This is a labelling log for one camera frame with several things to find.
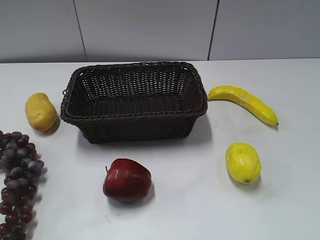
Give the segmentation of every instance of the wall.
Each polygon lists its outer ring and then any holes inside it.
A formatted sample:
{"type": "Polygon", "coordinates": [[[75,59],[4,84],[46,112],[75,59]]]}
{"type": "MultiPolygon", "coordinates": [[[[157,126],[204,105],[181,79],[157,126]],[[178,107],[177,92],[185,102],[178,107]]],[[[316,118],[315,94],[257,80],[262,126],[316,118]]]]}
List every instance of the wall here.
{"type": "Polygon", "coordinates": [[[220,0],[211,60],[320,57],[320,0],[220,0]]]}
{"type": "Polygon", "coordinates": [[[320,58],[320,1],[218,3],[1,1],[0,63],[320,58]]]}

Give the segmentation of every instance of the red apple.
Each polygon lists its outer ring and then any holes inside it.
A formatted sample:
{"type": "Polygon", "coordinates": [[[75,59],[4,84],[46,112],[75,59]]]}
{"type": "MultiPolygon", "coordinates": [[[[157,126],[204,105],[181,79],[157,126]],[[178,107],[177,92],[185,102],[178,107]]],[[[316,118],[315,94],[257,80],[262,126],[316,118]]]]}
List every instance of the red apple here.
{"type": "Polygon", "coordinates": [[[113,161],[103,183],[103,193],[119,201],[145,198],[151,186],[151,173],[136,161],[118,158],[113,161]]]}

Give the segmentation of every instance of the woven texture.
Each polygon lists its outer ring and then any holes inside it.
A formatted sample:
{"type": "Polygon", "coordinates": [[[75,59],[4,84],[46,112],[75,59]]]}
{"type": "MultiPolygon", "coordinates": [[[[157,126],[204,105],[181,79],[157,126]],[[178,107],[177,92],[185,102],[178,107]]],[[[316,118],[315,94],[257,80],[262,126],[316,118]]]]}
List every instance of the woven texture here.
{"type": "Polygon", "coordinates": [[[190,63],[93,65],[71,76],[61,119],[92,144],[182,138],[207,111],[207,94],[190,63]]]}

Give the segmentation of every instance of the bunch of grapes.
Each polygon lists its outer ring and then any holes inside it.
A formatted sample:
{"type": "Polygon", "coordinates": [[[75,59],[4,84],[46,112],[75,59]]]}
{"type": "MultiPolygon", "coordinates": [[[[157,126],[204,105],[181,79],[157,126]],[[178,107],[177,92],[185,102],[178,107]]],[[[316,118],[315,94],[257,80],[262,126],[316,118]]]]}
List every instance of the bunch of grapes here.
{"type": "Polygon", "coordinates": [[[37,159],[36,146],[29,136],[19,131],[3,134],[0,130],[0,168],[6,172],[5,188],[1,191],[1,240],[25,240],[27,224],[33,219],[33,205],[37,178],[42,174],[44,162],[37,159]]]}

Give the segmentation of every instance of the white tabletop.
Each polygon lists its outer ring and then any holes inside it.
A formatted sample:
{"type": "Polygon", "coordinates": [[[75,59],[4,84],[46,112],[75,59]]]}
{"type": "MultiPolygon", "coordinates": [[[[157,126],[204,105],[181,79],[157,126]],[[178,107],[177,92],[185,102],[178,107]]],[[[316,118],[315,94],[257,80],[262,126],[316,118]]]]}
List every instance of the white tabletop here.
{"type": "Polygon", "coordinates": [[[60,112],[72,72],[96,63],[0,64],[0,129],[29,134],[47,167],[28,230],[33,240],[319,239],[320,59],[190,63],[207,93],[233,85],[258,96],[277,113],[278,131],[232,102],[210,101],[185,139],[94,145],[63,121],[40,136],[25,116],[28,97],[44,92],[60,112]],[[260,182],[230,180],[225,153],[234,142],[257,150],[260,182]],[[150,170],[152,198],[108,201],[105,166],[117,158],[150,170]]]}

